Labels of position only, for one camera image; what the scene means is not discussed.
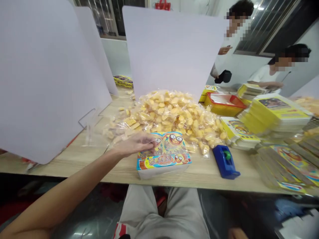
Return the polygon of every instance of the blue tape dispenser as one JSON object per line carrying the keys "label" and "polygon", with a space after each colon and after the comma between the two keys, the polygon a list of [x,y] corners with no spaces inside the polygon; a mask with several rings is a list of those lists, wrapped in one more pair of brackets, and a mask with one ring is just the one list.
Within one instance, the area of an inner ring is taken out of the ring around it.
{"label": "blue tape dispenser", "polygon": [[235,179],[240,175],[240,172],[236,171],[232,154],[227,146],[217,145],[213,153],[222,178]]}

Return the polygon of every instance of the black bag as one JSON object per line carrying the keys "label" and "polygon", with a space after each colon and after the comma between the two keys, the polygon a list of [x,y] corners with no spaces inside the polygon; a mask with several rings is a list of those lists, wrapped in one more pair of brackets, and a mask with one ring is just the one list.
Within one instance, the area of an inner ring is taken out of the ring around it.
{"label": "black bag", "polygon": [[224,70],[217,79],[215,79],[216,84],[220,84],[222,82],[228,83],[232,78],[232,73],[229,70]]}

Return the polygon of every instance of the red bag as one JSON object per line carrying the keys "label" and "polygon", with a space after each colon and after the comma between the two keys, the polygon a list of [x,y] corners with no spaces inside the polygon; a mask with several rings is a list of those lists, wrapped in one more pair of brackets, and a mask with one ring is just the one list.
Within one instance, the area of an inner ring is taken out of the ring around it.
{"label": "red bag", "polygon": [[155,9],[170,11],[170,3],[166,2],[166,0],[162,3],[162,0],[160,0],[159,3],[155,3]]}

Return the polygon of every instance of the candy pile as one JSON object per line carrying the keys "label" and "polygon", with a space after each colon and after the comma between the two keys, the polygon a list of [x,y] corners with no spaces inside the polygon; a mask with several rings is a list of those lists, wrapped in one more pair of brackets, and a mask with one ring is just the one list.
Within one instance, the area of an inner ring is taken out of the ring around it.
{"label": "candy pile", "polygon": [[183,134],[189,152],[199,146],[208,157],[209,148],[224,144],[227,137],[217,115],[194,102],[190,94],[153,91],[142,96],[135,107],[119,108],[119,114],[105,126],[103,134],[113,143],[125,140],[136,131]]}
{"label": "candy pile", "polygon": [[316,117],[319,117],[319,99],[313,97],[300,97],[295,100],[295,102],[312,112]]}

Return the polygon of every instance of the hair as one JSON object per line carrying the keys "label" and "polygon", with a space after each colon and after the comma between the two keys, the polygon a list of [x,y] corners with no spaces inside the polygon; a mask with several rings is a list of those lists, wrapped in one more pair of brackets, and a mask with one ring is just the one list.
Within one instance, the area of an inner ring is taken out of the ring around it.
{"label": "hair", "polygon": [[239,0],[236,2],[227,13],[227,18],[234,16],[239,19],[242,16],[250,17],[254,11],[254,4],[250,0]]}
{"label": "hair", "polygon": [[279,57],[293,57],[294,62],[304,61],[305,58],[309,58],[311,49],[306,44],[295,44],[291,45],[284,50],[279,51],[275,56],[268,62],[268,65],[273,65],[278,62]]}

